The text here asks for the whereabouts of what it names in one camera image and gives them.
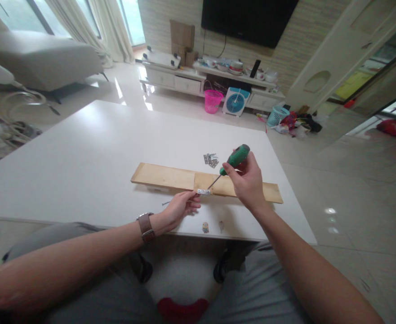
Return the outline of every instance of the knee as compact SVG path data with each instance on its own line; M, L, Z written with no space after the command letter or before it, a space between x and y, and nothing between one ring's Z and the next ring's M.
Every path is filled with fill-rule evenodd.
M50 225L32 233L21 242L15 244L3 257L3 261L10 261L48 245L98 232L100 230L101 229L86 223L60 223Z

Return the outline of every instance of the pink basket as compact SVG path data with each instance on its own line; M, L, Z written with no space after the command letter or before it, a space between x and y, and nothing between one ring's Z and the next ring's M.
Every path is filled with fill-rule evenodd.
M217 113L223 94L215 90L205 90L205 111Z

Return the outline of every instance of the textured wall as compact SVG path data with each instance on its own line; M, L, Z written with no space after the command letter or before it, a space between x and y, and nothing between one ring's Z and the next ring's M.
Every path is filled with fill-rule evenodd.
M350 0L300 0L275 49L228 37L222 56L240 58L250 66L253 66L256 59L260 59L261 67L270 67L280 73L279 84L286 94L349 2ZM138 3L147 45L170 52L169 19L175 19L195 25L195 50L202 55L203 0L138 0ZM207 31L205 54L218 56L224 41L224 35Z

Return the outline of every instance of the white tv stand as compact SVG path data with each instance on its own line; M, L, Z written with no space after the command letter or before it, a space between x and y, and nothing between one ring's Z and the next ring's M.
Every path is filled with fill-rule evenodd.
M285 100L285 96L281 91L275 94L269 92L270 89L276 86L274 83L252 79L248 76L236 76L230 72L220 71L217 68L195 64L195 68L184 67L183 69L171 70L146 62L143 62L143 65L145 69L140 68L139 81L144 91L147 90L147 85L152 85L205 97L204 82L207 79L207 74L213 74L251 84L253 87L245 105L246 107L271 112L273 106Z

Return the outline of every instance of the electric fan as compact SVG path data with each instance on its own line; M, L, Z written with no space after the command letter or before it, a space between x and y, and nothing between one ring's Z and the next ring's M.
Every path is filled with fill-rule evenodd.
M250 92L248 91L238 88L229 88L222 112L237 115L237 117L240 116L243 113L249 96Z

